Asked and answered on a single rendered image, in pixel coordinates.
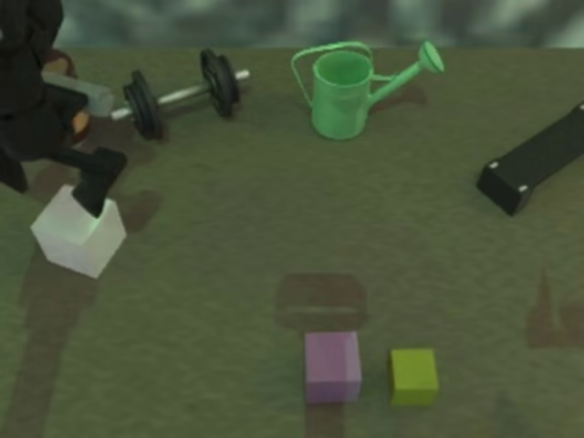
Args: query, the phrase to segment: white cube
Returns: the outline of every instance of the white cube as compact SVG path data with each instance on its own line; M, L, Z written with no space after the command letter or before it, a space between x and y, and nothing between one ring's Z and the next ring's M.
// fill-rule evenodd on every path
M99 218L73 199L64 185L31 226L47 260L91 278L98 278L126 238L118 206L111 199Z

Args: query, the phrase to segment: blurry background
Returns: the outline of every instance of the blurry background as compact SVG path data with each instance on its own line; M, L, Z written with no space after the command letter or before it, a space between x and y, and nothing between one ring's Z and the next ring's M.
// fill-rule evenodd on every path
M584 0L63 0L62 47L584 47Z

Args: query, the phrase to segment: person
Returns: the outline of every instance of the person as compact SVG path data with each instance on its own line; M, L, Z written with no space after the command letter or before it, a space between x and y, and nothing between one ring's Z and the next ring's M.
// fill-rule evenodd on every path
M80 170L73 198L99 217L125 154L73 148L85 95L47 85L43 68L63 23L61 0L0 0L0 182L28 190L23 162L51 160Z

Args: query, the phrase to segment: ground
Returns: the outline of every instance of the ground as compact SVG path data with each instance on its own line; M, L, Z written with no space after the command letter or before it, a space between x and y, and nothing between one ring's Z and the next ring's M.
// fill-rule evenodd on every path
M579 436L582 163L514 218L475 189L579 103L579 54L446 51L446 73L335 143L310 128L292 52L225 53L253 75L235 120L174 109L164 144L93 125L131 162L113 193L129 237L99 281L47 263L28 228L74 173L35 163L30 195L0 192L0 437ZM71 55L116 89L136 67L160 93L200 77L196 50ZM380 73L415 59L376 56ZM311 329L359 330L359 402L305 408ZM432 408L389 407L387 350L409 347L435 349Z

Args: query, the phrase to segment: yellow-green cube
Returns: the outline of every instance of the yellow-green cube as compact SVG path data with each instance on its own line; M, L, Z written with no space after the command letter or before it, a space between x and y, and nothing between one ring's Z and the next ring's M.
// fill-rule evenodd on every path
M430 406L438 395L431 349L393 349L388 360L391 406Z

